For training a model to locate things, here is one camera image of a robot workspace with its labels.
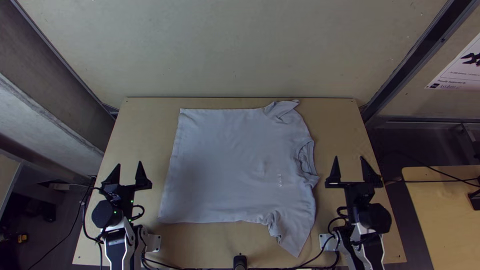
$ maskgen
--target wall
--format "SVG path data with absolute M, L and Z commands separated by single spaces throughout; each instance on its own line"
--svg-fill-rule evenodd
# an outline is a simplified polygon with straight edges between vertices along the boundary
M 104 151 L 114 120 L 8 0 L 0 0 L 0 33 L 0 73 L 45 110 Z
M 379 115 L 420 118 L 480 118 L 480 91 L 424 89 L 479 33 L 480 6 Z
M 349 97 L 362 105 L 447 0 L 18 0 L 100 100 Z
M 0 73 L 0 134 L 80 175 L 96 175 L 103 152 Z

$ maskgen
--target t-shirt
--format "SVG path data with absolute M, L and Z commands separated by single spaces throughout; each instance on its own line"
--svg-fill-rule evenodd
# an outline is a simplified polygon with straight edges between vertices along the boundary
M 298 104 L 180 109 L 159 221 L 260 223 L 298 257 L 315 221 L 319 180 Z

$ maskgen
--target poster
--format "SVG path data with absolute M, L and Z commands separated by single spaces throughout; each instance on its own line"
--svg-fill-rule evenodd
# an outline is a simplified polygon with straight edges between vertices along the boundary
M 425 88 L 480 91 L 480 33 Z

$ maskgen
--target wire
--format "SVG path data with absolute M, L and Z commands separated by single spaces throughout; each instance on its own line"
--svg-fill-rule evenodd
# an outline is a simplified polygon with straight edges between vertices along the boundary
M 143 244 L 145 245 L 145 249 L 147 248 L 147 243 L 145 243 L 145 240 L 144 238 L 142 237 L 142 234 L 139 234 L 140 235 L 140 240 L 143 242 Z M 171 265 L 168 265 L 166 263 L 161 263 L 159 261 L 155 261 L 155 260 L 151 260 L 151 259 L 147 259 L 145 258 L 145 250 L 142 251 L 141 253 L 141 256 L 140 256 L 140 259 L 142 260 L 145 260 L 147 262 L 151 262 L 151 263 L 154 263 L 154 264 L 157 264 L 157 265 L 161 265 L 161 266 L 164 266 L 164 267 L 167 267 L 167 268 L 172 268 L 172 269 L 177 269 L 177 270 L 184 270 L 183 268 L 180 268 L 180 267 L 175 267 L 175 266 L 171 266 Z
M 145 214 L 145 208 L 144 208 L 143 206 L 141 206 L 141 205 L 139 205 L 139 204 L 132 206 L 132 208 L 135 208 L 135 207 L 140 208 L 140 209 L 141 209 L 141 213 L 139 213 L 138 215 L 132 217 L 132 218 L 130 219 L 130 221 L 138 220 L 139 218 L 141 218 L 141 217 Z
M 422 165 L 422 166 L 424 166 L 424 167 L 429 168 L 430 170 L 432 170 L 432 171 L 434 171 L 434 172 L 437 172 L 437 173 L 439 173 L 439 174 L 441 174 L 441 175 L 444 175 L 444 176 L 448 176 L 448 177 L 450 177 L 450 178 L 452 178 L 452 179 L 455 179 L 455 180 L 435 180 L 435 181 L 404 181 L 404 180 L 391 180 L 391 181 L 389 181 L 389 182 L 405 182 L 405 183 L 463 182 L 463 183 L 465 183 L 465 184 L 467 184 L 467 185 L 480 188 L 480 185 L 467 182 L 467 181 L 471 181 L 471 180 L 476 180 L 476 179 L 478 179 L 478 178 L 460 179 L 460 178 L 458 178 L 458 177 L 455 177 L 455 176 L 453 176 L 453 175 L 450 175 L 450 174 L 448 174 L 448 173 L 446 173 L 446 172 L 443 172 L 443 171 L 441 171 L 441 170 L 437 170 L 436 168 L 433 168 L 433 167 L 425 164 L 424 162 L 422 162 L 422 161 L 420 161 L 420 160 L 418 160 L 418 159 L 416 159 L 416 158 L 414 158 L 414 157 L 412 157 L 412 156 L 410 156 L 410 155 L 408 155 L 408 154 L 406 154 L 406 153 L 400 152 L 400 151 L 398 151 L 398 150 L 395 150 L 395 151 L 392 151 L 392 152 L 389 152 L 389 153 L 385 154 L 381 159 L 384 159 L 386 156 L 388 156 L 388 155 L 390 155 L 390 154 L 399 154 L 399 155 L 401 155 L 401 156 L 404 156 L 404 157 L 406 157 L 406 158 L 408 158 L 408 159 L 410 159 L 410 160 L 413 160 L 413 161 L 417 162 L 418 164 L 420 164 L 420 165 Z
M 145 261 L 147 261 L 147 262 L 151 262 L 151 263 L 157 264 L 157 265 L 161 265 L 161 266 L 164 266 L 164 267 L 167 267 L 167 268 L 172 268 L 172 269 L 177 269 L 177 270 L 184 270 L 183 268 L 179 268 L 179 267 L 171 266 L 171 265 L 168 265 L 168 264 L 165 264 L 165 263 L 161 263 L 161 262 L 159 262 L 159 261 L 147 259 L 147 258 L 145 258 L 143 255 L 140 257 L 140 259 L 145 260 Z
M 80 201 L 80 205 L 78 206 L 78 211 L 76 212 L 76 217 L 75 217 L 75 221 L 73 222 L 72 226 L 71 226 L 71 229 L 70 231 L 68 232 L 68 234 L 60 241 L 58 242 L 55 246 L 53 246 L 52 248 L 50 248 L 49 251 L 47 251 L 40 259 L 38 259 L 34 264 L 32 264 L 27 270 L 30 270 L 32 269 L 34 266 L 36 266 L 40 261 L 42 261 L 48 254 L 50 254 L 50 252 L 52 252 L 56 247 L 58 247 L 61 243 L 63 243 L 73 232 L 74 230 L 74 227 L 75 227 L 75 224 L 77 224 L 77 220 L 79 219 L 79 215 L 80 215 L 80 210 L 82 209 L 82 204 L 84 203 L 84 200 L 85 200 L 85 197 L 87 196 L 87 194 L 89 193 L 89 190 L 90 188 L 92 187 L 92 185 L 88 186 L 88 188 L 86 189 L 85 191 L 85 194 L 83 194 L 83 197 L 81 198 L 81 201 Z
M 330 230 L 330 226 L 332 225 L 332 223 L 334 223 L 335 221 L 338 221 L 338 220 L 343 220 L 345 222 L 345 224 L 347 223 L 347 220 L 342 216 L 335 217 L 334 219 L 330 220 L 330 222 L 328 223 L 327 230 L 328 230 L 328 233 L 331 234 L 332 236 L 334 234 L 332 233 L 332 230 Z
M 342 214 L 341 211 L 343 210 L 347 210 L 347 207 L 346 206 L 340 206 L 336 209 L 336 214 L 341 217 L 341 218 L 344 218 L 344 219 L 348 219 L 349 216 L 346 215 L 346 214 Z
M 104 254 L 102 252 L 102 244 L 100 242 L 97 242 L 98 248 L 100 249 L 100 270 L 104 267 Z
M 371 235 L 367 236 L 365 239 L 363 240 L 360 240 L 360 241 L 350 241 L 350 244 L 354 245 L 354 246 L 360 246 L 361 244 L 365 243 L 365 242 L 368 242 L 370 240 L 372 240 L 373 238 L 377 237 L 379 234 L 378 233 L 372 233 Z
M 320 257 L 320 255 L 322 255 L 322 253 L 323 253 L 323 252 L 324 252 L 324 250 L 325 250 L 325 247 L 327 246 L 327 243 L 328 243 L 328 242 L 330 241 L 330 239 L 332 239 L 332 238 L 335 238 L 335 236 L 333 236 L 333 235 L 332 235 L 332 236 L 330 236 L 330 237 L 329 237 L 329 238 L 328 238 L 328 239 L 325 241 L 325 243 L 324 243 L 324 244 L 323 244 L 323 246 L 321 247 L 320 253 L 319 253 L 317 256 L 315 256 L 315 257 L 313 257 L 313 258 L 311 258 L 311 259 L 307 260 L 306 262 L 304 262 L 304 263 L 300 264 L 300 265 L 299 265 L 299 266 L 297 266 L 297 267 L 288 268 L 288 269 L 289 269 L 289 270 L 296 270 L 296 269 L 300 269 L 300 268 L 302 268 L 302 267 L 304 267 L 304 266 L 308 265 L 309 263 L 311 263 L 311 262 L 315 261 L 315 260 L 316 260 L 318 257 Z M 328 266 L 328 267 L 315 267 L 315 268 L 316 268 L 316 269 L 329 269 L 329 268 L 332 268 L 332 267 L 331 267 L 331 266 Z

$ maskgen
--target wooden table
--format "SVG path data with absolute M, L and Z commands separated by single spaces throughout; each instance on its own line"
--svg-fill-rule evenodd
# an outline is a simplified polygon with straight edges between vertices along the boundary
M 295 109 L 303 116 L 315 141 L 314 160 L 320 181 L 314 188 L 317 205 L 315 224 L 298 258 L 281 248 L 269 235 L 266 226 L 248 222 L 161 224 L 157 215 L 162 190 L 172 153 L 180 108 L 187 109 L 249 109 L 267 106 L 280 98 L 126 98 L 98 172 L 96 186 L 100 186 L 116 164 L 121 164 L 120 182 L 134 183 L 138 161 L 142 161 L 153 189 L 135 194 L 135 204 L 145 206 L 145 215 L 138 223 L 151 233 L 162 235 L 160 253 L 148 257 L 182 268 L 231 268 L 233 257 L 247 256 L 251 268 L 280 268 L 299 265 L 320 252 L 318 235 L 327 232 L 328 222 L 336 209 L 345 205 L 344 191 L 325 189 L 334 157 L 338 156 L 344 181 L 362 181 L 359 157 L 363 156 L 378 172 L 378 165 L 370 145 L 358 106 L 353 99 L 300 99 Z M 102 197 L 94 192 L 87 210 L 87 231 L 97 235 L 91 219 L 92 209 Z M 392 209 L 385 189 L 376 190 L 374 202 L 381 203 L 390 213 Z M 385 263 L 405 262 L 405 254 L 395 219 L 384 236 Z M 311 266 L 327 266 L 335 260 L 333 252 L 326 252 Z M 74 264 L 98 265 L 99 249 L 80 235 L 73 257 Z
M 480 175 L 480 165 L 434 168 L 460 179 Z M 405 181 L 452 180 L 427 167 L 405 167 L 402 174 Z M 479 188 L 462 182 L 407 183 L 406 186 L 435 270 L 478 269 L 480 211 L 473 210 L 467 194 Z

